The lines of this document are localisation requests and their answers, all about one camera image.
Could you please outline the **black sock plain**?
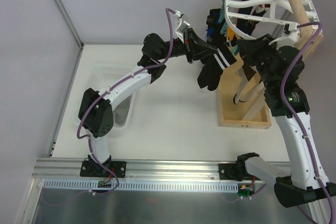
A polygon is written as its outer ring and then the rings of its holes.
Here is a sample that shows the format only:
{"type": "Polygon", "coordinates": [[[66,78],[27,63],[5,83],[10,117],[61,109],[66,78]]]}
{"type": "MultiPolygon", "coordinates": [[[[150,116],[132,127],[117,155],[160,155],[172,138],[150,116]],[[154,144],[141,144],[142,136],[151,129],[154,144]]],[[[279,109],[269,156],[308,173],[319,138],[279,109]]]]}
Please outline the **black sock plain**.
{"type": "Polygon", "coordinates": [[[219,20],[220,11],[220,8],[211,9],[209,11],[209,15],[206,20],[205,39],[208,44],[218,48],[224,46],[224,48],[230,52],[226,34],[221,32],[222,28],[226,28],[227,25],[224,19],[222,21],[219,20]]]}

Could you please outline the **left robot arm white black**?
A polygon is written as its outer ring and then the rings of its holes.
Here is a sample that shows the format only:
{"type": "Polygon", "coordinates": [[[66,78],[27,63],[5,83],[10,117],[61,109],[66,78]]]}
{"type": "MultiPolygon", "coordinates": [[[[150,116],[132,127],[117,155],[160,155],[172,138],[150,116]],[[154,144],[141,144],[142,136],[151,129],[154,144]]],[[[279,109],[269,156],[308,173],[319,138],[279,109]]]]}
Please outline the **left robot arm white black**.
{"type": "Polygon", "coordinates": [[[209,44],[188,28],[181,38],[164,41],[158,34],[147,35],[142,57],[136,67],[112,86],[101,90],[87,89],[78,112],[78,129],[85,129],[89,155],[82,162],[81,177],[124,177],[125,163],[114,162],[108,151],[107,135],[114,127],[114,110],[135,92],[156,81],[172,57],[186,56],[189,63],[201,61],[204,67],[198,76],[200,88],[217,88],[225,63],[218,46],[209,44]]]}

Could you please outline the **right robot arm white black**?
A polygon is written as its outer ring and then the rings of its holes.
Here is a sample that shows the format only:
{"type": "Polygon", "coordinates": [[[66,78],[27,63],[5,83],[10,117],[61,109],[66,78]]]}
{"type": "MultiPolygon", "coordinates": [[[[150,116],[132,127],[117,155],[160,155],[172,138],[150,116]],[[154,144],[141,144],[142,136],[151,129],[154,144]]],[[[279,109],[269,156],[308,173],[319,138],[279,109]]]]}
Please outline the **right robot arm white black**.
{"type": "Polygon", "coordinates": [[[335,196],[318,158],[310,127],[310,108],[297,80],[305,64],[302,53],[293,46],[271,44],[264,35],[255,40],[237,41],[243,62],[256,68],[265,87],[265,101],[275,118],[290,160],[290,172],[264,161],[256,153],[237,157],[236,175],[241,179],[255,176],[272,187],[286,208],[335,196]]]}

